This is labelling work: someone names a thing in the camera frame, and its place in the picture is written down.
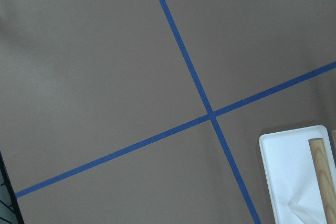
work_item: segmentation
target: white plastic tray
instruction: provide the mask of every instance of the white plastic tray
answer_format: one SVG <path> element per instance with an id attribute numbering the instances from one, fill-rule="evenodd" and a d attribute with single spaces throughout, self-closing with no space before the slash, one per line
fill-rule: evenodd
<path id="1" fill-rule="evenodd" d="M 308 142 L 312 138 L 324 140 L 336 188 L 336 168 L 324 126 L 271 133 L 259 138 L 277 224 L 327 223 Z"/>

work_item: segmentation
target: gray floor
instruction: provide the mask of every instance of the gray floor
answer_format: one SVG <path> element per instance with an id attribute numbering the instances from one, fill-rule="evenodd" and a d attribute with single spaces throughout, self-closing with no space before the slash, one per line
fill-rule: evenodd
<path id="1" fill-rule="evenodd" d="M 214 110 L 336 59 L 336 0 L 166 0 Z M 19 192 L 206 115 L 158 0 L 0 0 Z M 258 138 L 336 129 L 335 70 L 217 117 L 262 223 Z M 18 198 L 26 223 L 255 223 L 210 121 Z"/>

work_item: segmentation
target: wooden stick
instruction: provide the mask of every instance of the wooden stick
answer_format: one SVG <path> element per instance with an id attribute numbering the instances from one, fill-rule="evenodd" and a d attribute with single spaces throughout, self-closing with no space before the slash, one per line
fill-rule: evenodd
<path id="1" fill-rule="evenodd" d="M 336 223 L 336 195 L 332 181 L 326 149 L 322 138 L 309 140 L 315 173 L 320 188 L 327 224 Z"/>

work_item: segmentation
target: blue line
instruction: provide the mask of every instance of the blue line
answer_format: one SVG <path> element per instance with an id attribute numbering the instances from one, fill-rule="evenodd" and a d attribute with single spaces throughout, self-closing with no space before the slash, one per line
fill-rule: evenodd
<path id="1" fill-rule="evenodd" d="M 219 110 L 216 110 L 214 112 L 215 116 L 223 115 L 223 114 L 228 113 L 228 112 L 230 112 L 232 110 L 239 109 L 240 107 L 243 107 L 243 106 L 248 105 L 248 104 L 250 104 L 252 102 L 258 101 L 258 100 L 260 100 L 262 98 L 265 98 L 265 97 L 267 97 L 267 96 L 269 96 L 271 94 L 274 94 L 274 93 L 277 93 L 279 91 L 282 91 L 282 90 L 284 90 L 286 88 L 290 88 L 290 87 L 292 87 L 292 86 L 294 86 L 296 84 L 299 84 L 301 82 L 304 82 L 306 80 L 314 78 L 314 77 L 316 77 L 316 76 L 318 76 L 320 74 L 323 74 L 323 73 L 328 72 L 330 70 L 333 70 L 335 68 L 336 68 L 336 61 L 334 61 L 334 62 L 332 62 L 330 64 L 327 64 L 327 65 L 325 65 L 325 66 L 323 66 L 321 68 L 315 69 L 315 70 L 313 70 L 311 72 L 305 73 L 305 74 L 303 74 L 301 76 L 298 76 L 298 77 L 296 77 L 294 79 L 291 79 L 289 81 L 281 83 L 281 84 L 279 84 L 277 86 L 274 86 L 272 88 L 264 90 L 264 91 L 262 91 L 260 93 L 257 93 L 257 94 L 254 94 L 254 95 L 250 96 L 250 97 L 242 99 L 242 100 L 240 100 L 238 102 L 235 102 L 233 104 L 225 106 L 225 107 L 223 107 L 223 108 L 221 108 Z"/>
<path id="2" fill-rule="evenodd" d="M 252 199 L 251 199 L 251 197 L 250 197 L 250 195 L 248 193 L 248 190 L 247 190 L 247 188 L 246 188 L 246 186 L 244 184 L 243 178 L 241 177 L 241 174 L 239 172 L 237 164 L 236 164 L 236 162 L 235 162 L 235 160 L 233 158 L 233 155 L 232 155 L 232 153 L 230 151 L 230 148 L 229 148 L 229 146 L 228 146 L 228 144 L 226 142 L 226 139 L 225 139 L 224 134 L 223 134 L 223 132 L 221 130 L 221 127 L 219 126 L 217 118 L 216 117 L 212 117 L 211 118 L 211 123 L 212 123 L 212 125 L 213 125 L 213 127 L 215 129 L 216 135 L 217 135 L 217 137 L 219 139 L 219 142 L 221 143 L 222 149 L 223 149 L 223 151 L 224 151 L 224 153 L 226 155 L 226 158 L 227 158 L 227 160 L 228 160 L 228 162 L 230 164 L 231 170 L 232 170 L 232 172 L 233 172 L 233 174 L 235 176 L 235 179 L 237 181 L 237 184 L 239 186 L 241 194 L 243 195 L 243 198 L 244 198 L 244 200 L 246 202 L 248 210 L 250 211 L 250 214 L 251 214 L 251 216 L 253 218 L 253 221 L 254 221 L 255 224 L 261 224 L 261 221 L 259 219 L 257 210 L 256 210 L 256 208 L 253 205 Z"/>
<path id="3" fill-rule="evenodd" d="M 196 118 L 196 119 L 194 119 L 192 121 L 189 121 L 187 123 L 181 124 L 181 125 L 179 125 L 177 127 L 174 127 L 174 128 L 172 128 L 170 130 L 162 132 L 162 133 L 160 133 L 158 135 L 149 137 L 149 138 L 147 138 L 145 140 L 142 140 L 142 141 L 140 141 L 138 143 L 130 145 L 130 146 L 128 146 L 128 147 L 126 147 L 124 149 L 121 149 L 121 150 L 119 150 L 117 152 L 111 153 L 109 155 L 106 155 L 106 156 L 101 157 L 99 159 L 96 159 L 94 161 L 91 161 L 90 163 L 81 165 L 81 166 L 79 166 L 77 168 L 69 170 L 69 171 L 67 171 L 65 173 L 62 173 L 60 175 L 57 175 L 57 176 L 55 176 L 53 178 L 47 179 L 47 180 L 45 180 L 45 181 L 43 181 L 41 183 L 38 183 L 36 185 L 30 186 L 30 187 L 28 187 L 26 189 L 23 189 L 23 190 L 17 192 L 15 194 L 15 196 L 16 196 L 16 198 L 20 198 L 20 197 L 25 196 L 27 194 L 30 194 L 30 193 L 32 193 L 34 191 L 42 189 L 42 188 L 44 188 L 46 186 L 49 186 L 49 185 L 54 184 L 56 182 L 59 182 L 59 181 L 61 181 L 63 179 L 66 179 L 66 178 L 71 177 L 73 175 L 76 175 L 78 173 L 84 172 L 85 170 L 91 169 L 91 168 L 93 168 L 95 166 L 98 166 L 98 165 L 101 165 L 101 164 L 106 163 L 108 161 L 111 161 L 111 160 L 113 160 L 113 159 L 115 159 L 117 157 L 120 157 L 120 156 L 125 155 L 125 154 L 130 153 L 130 152 L 133 152 L 135 150 L 138 150 L 138 149 L 140 149 L 142 147 L 145 147 L 145 146 L 147 146 L 149 144 L 155 143 L 155 142 L 157 142 L 157 141 L 159 141 L 161 139 L 164 139 L 164 138 L 166 138 L 168 136 L 171 136 L 171 135 L 176 134 L 178 132 L 181 132 L 183 130 L 189 129 L 189 128 L 191 128 L 193 126 L 196 126 L 198 124 L 201 124 L 203 122 L 206 122 L 207 120 L 209 120 L 209 116 L 208 115 L 201 116 L 200 118 Z"/>
<path id="4" fill-rule="evenodd" d="M 189 72 L 190 72 L 190 74 L 191 74 L 191 76 L 192 76 L 192 78 L 194 80 L 196 88 L 197 88 L 197 90 L 198 90 L 198 92 L 200 94 L 200 97 L 201 97 L 202 101 L 203 101 L 204 107 L 205 107 L 208 115 L 211 118 L 212 125 L 213 125 L 213 127 L 215 129 L 215 132 L 217 134 L 217 137 L 218 137 L 218 139 L 219 139 L 219 141 L 220 141 L 220 143 L 222 145 L 222 148 L 223 148 L 223 150 L 225 152 L 225 155 L 226 155 L 227 160 L 229 162 L 229 165 L 230 165 L 230 167 L 232 169 L 232 172 L 234 173 L 234 176 L 236 178 L 237 184 L 239 185 L 239 189 L 240 189 L 240 191 L 241 191 L 241 193 L 242 193 L 242 195 L 243 195 L 243 197 L 245 199 L 246 205 L 247 205 L 247 207 L 248 207 L 248 209 L 249 209 L 249 211 L 251 213 L 251 216 L 252 216 L 255 224 L 260 224 L 261 222 L 260 222 L 258 213 L 257 213 L 257 211 L 256 211 L 256 209 L 255 209 L 255 207 L 253 205 L 253 202 L 252 202 L 252 200 L 250 198 L 250 195 L 249 195 L 249 193 L 247 191 L 247 188 L 246 188 L 246 186 L 244 184 L 244 181 L 243 181 L 243 179 L 242 179 L 242 177 L 240 175 L 240 172 L 238 170 L 236 162 L 234 161 L 232 153 L 231 153 L 231 151 L 230 151 L 230 149 L 229 149 L 229 147 L 227 145 L 227 142 L 226 142 L 226 140 L 224 138 L 224 135 L 222 133 L 221 127 L 219 126 L 219 124 L 217 122 L 217 119 L 216 119 L 216 117 L 214 115 L 214 111 L 213 111 L 213 109 L 212 109 L 212 107 L 210 105 L 210 102 L 209 102 L 206 94 L 205 94 L 205 91 L 204 91 L 203 86 L 201 84 L 201 81 L 200 81 L 200 79 L 199 79 L 199 77 L 198 77 L 198 75 L 196 73 L 196 70 L 195 70 L 194 65 L 193 65 L 193 63 L 191 61 L 191 58 L 190 58 L 190 56 L 189 56 L 189 54 L 188 54 L 188 52 L 187 52 L 187 50 L 186 50 L 186 48 L 184 46 L 182 37 L 181 37 L 181 35 L 180 35 L 180 33 L 179 33 L 178 29 L 177 29 L 177 26 L 175 24 L 175 21 L 173 19 L 173 16 L 172 16 L 169 8 L 168 8 L 168 5 L 167 5 L 167 3 L 166 3 L 165 0 L 159 0 L 159 2 L 161 4 L 161 6 L 162 6 L 164 14 L 166 15 L 167 21 L 168 21 L 168 23 L 170 25 L 170 28 L 171 28 L 171 30 L 173 32 L 173 35 L 174 35 L 174 37 L 176 39 L 176 42 L 177 42 L 177 44 L 178 44 L 178 46 L 180 48 L 180 51 L 182 53 L 182 56 L 184 58 L 184 61 L 185 61 L 186 65 L 188 67 L 188 70 L 189 70 Z"/>
<path id="5" fill-rule="evenodd" d="M 190 72 L 190 74 L 191 74 L 191 76 L 193 78 L 193 81 L 194 81 L 194 83 L 196 85 L 197 91 L 200 94 L 199 96 L 202 99 L 202 102 L 204 104 L 206 112 L 208 114 L 212 114 L 213 110 L 211 108 L 210 102 L 209 102 L 208 98 L 206 97 L 206 94 L 205 94 L 205 91 L 204 91 L 203 86 L 201 84 L 201 81 L 200 81 L 200 79 L 199 79 L 199 77 L 197 75 L 197 72 L 196 72 L 196 70 L 194 68 L 194 65 L 193 65 L 193 63 L 191 61 L 191 58 L 190 58 L 190 56 L 188 54 L 188 51 L 185 48 L 185 45 L 183 43 L 183 40 L 181 38 L 181 35 L 180 35 L 177 27 L 176 27 L 176 24 L 175 24 L 175 21 L 173 19 L 173 16 L 172 16 L 172 14 L 171 14 L 168 6 L 167 6 L 166 0 L 159 0 L 159 1 L 160 1 L 160 4 L 161 4 L 161 7 L 163 9 L 164 14 L 166 15 L 166 18 L 167 18 L 167 21 L 169 23 L 169 26 L 170 26 L 170 28 L 171 28 L 171 30 L 173 32 L 175 40 L 176 40 L 176 42 L 177 42 L 177 44 L 178 44 L 178 46 L 180 48 L 180 51 L 181 51 L 182 56 L 183 56 L 183 59 L 184 59 L 186 65 L 187 65 L 188 70 L 189 70 L 189 72 Z"/>

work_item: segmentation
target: white tray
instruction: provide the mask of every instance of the white tray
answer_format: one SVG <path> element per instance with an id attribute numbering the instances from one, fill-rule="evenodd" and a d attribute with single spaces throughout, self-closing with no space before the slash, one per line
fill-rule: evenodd
<path id="1" fill-rule="evenodd" d="M 309 139 L 323 138 L 334 186 L 336 168 L 324 126 L 262 135 L 262 161 L 277 224 L 327 223 Z"/>

